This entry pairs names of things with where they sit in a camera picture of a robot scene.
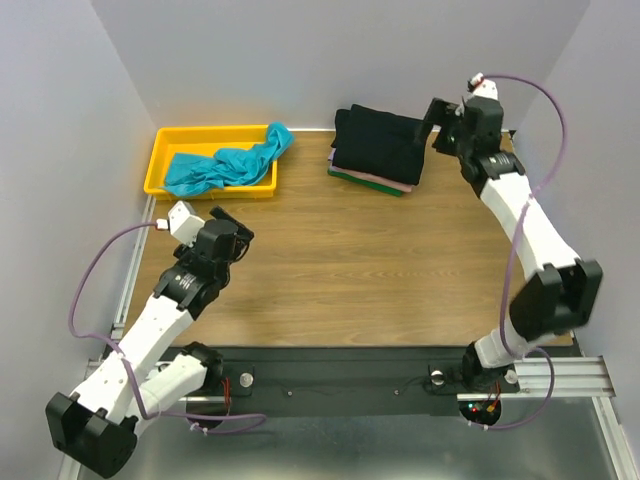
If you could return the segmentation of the black t-shirt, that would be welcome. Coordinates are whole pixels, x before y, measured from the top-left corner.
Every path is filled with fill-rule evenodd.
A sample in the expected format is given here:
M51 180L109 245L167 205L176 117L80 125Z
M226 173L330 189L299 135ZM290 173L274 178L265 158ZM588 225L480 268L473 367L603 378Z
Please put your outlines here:
M422 121L358 104L334 117L334 166L416 186L424 166Z

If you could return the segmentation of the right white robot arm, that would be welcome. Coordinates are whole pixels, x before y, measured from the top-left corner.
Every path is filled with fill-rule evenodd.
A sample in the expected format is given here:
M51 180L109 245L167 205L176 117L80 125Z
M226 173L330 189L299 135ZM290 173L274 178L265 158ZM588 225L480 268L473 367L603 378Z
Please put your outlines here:
M501 147L503 109L494 97L455 104L435 98L416 135L426 141L440 129L434 149L458 159L463 178L510 239L524 286L501 310L498 327L472 342L460 366L467 389L482 390L514 360L590 319L603 270L583 260L557 232L518 157Z

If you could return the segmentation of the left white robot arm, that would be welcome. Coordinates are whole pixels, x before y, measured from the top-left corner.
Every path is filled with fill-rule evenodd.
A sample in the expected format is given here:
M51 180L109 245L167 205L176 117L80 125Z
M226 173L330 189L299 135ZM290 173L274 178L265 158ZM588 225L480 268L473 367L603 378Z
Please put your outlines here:
M131 458L139 437L172 407L198 391L223 395L219 415L187 414L193 429L209 433L231 412L232 383L220 353L204 344L185 346L162 370L160 357L191 326L230 281L230 267L244 257L253 232L216 206L210 219L177 202L166 218L154 222L178 240L176 262L165 270L136 320L101 365L71 393L47 403L47 419L56 449L104 479L116 475Z

